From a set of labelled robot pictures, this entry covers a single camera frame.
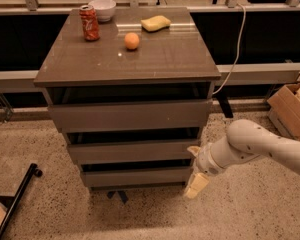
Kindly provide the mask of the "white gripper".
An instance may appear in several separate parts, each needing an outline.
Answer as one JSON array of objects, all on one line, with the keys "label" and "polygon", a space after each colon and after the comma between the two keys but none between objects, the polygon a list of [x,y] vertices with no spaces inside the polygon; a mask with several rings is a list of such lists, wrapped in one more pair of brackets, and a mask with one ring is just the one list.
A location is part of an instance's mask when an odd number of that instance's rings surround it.
[{"label": "white gripper", "polygon": [[225,171],[219,166],[212,157],[212,144],[208,143],[204,147],[189,146],[187,150],[196,158],[196,165],[202,173],[192,173],[187,186],[184,190],[184,196],[195,198],[209,183],[208,176],[217,176]]}]

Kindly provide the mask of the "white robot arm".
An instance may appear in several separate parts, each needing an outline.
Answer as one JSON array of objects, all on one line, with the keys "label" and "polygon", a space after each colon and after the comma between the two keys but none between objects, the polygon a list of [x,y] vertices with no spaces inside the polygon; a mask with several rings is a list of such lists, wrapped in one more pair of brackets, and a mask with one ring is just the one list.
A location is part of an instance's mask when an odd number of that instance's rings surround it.
[{"label": "white robot arm", "polygon": [[201,147],[189,146],[187,150],[195,157],[193,172],[184,191],[189,199],[207,186],[210,176],[260,157],[273,159],[300,175],[300,142],[273,134],[246,119],[232,122],[218,141]]}]

